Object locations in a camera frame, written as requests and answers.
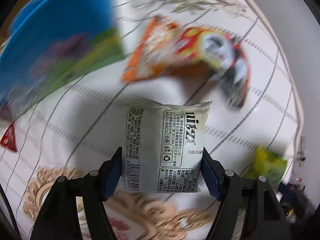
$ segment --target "white tablecloth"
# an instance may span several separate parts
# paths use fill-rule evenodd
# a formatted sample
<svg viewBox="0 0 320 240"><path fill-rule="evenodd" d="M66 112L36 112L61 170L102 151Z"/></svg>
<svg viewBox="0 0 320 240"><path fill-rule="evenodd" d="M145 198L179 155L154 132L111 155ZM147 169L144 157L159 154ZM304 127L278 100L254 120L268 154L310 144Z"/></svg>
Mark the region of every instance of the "white tablecloth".
<svg viewBox="0 0 320 240"><path fill-rule="evenodd" d="M148 19L158 13L184 25L214 27L237 35L243 39L252 67L246 103L240 111L231 111L219 89L176 77L121 83L127 59L59 89L15 123L18 153L0 148L0 183L24 239L30 237L43 198L58 176L75 178L98 169L123 143L110 127L110 109L120 93L174 105L212 101L205 135L212 158L240 174L252 162L253 149L264 145L285 154L286 180L290 175L303 125L302 107L284 52L254 2L188 0L201 5L188 7L157 0L135 7L139 1L115 1L127 55L139 43ZM204 239L219 204L205 184L200 183L200 189L199 193L179 194L118 190L105 207L118 239ZM90 239L80 199L78 207L84 239ZM240 237L243 215L238 218L235 239Z"/></svg>

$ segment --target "silver bolt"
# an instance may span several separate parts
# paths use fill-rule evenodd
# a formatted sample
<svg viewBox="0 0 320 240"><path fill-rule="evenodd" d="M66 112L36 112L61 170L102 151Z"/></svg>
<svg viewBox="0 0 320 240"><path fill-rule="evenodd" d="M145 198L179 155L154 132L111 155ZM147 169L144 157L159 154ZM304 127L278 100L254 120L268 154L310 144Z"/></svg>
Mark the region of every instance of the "silver bolt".
<svg viewBox="0 0 320 240"><path fill-rule="evenodd" d="M97 170L93 170L93 171L90 171L90 176L91 177L95 177L95 176L98 176L98 174L99 174L99 171L97 171Z"/></svg>
<svg viewBox="0 0 320 240"><path fill-rule="evenodd" d="M267 179L265 176L259 176L258 179L261 181L261 182L266 182Z"/></svg>
<svg viewBox="0 0 320 240"><path fill-rule="evenodd" d="M232 177L235 174L232 170L226 170L224 173L229 177Z"/></svg>
<svg viewBox="0 0 320 240"><path fill-rule="evenodd" d="M65 176L60 176L60 177L57 178L57 181L58 182L64 182L65 179L66 179Z"/></svg>

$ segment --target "recycling symbol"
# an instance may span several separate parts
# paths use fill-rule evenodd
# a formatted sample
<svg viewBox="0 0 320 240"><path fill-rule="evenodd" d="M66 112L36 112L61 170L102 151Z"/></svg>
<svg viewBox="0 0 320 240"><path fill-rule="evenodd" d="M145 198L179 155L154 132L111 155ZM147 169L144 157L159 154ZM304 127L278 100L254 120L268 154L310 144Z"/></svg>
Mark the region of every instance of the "recycling symbol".
<svg viewBox="0 0 320 240"><path fill-rule="evenodd" d="M168 155L163 156L164 162L169 162L170 160L171 160L170 156L168 156Z"/></svg>

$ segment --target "white plastic wrapper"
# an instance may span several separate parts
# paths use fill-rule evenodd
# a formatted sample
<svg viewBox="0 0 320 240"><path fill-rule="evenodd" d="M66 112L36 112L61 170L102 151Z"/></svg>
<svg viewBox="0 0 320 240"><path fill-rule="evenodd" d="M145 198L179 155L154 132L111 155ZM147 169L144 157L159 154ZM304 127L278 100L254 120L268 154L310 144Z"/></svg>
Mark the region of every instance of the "white plastic wrapper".
<svg viewBox="0 0 320 240"><path fill-rule="evenodd" d="M121 180L125 189L197 192L211 102L193 106L162 105L146 99L122 102L126 123Z"/></svg>

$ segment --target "red package corner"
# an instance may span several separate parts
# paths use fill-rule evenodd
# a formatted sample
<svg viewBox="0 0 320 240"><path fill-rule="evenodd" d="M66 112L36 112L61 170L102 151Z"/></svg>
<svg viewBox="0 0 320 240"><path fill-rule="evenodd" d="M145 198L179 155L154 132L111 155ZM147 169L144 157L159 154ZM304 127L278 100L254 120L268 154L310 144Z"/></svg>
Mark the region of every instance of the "red package corner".
<svg viewBox="0 0 320 240"><path fill-rule="evenodd" d="M4 135L2 136L2 139L0 140L0 144L9 150L12 150L15 153L17 152L13 123L10 124L7 130L5 131Z"/></svg>

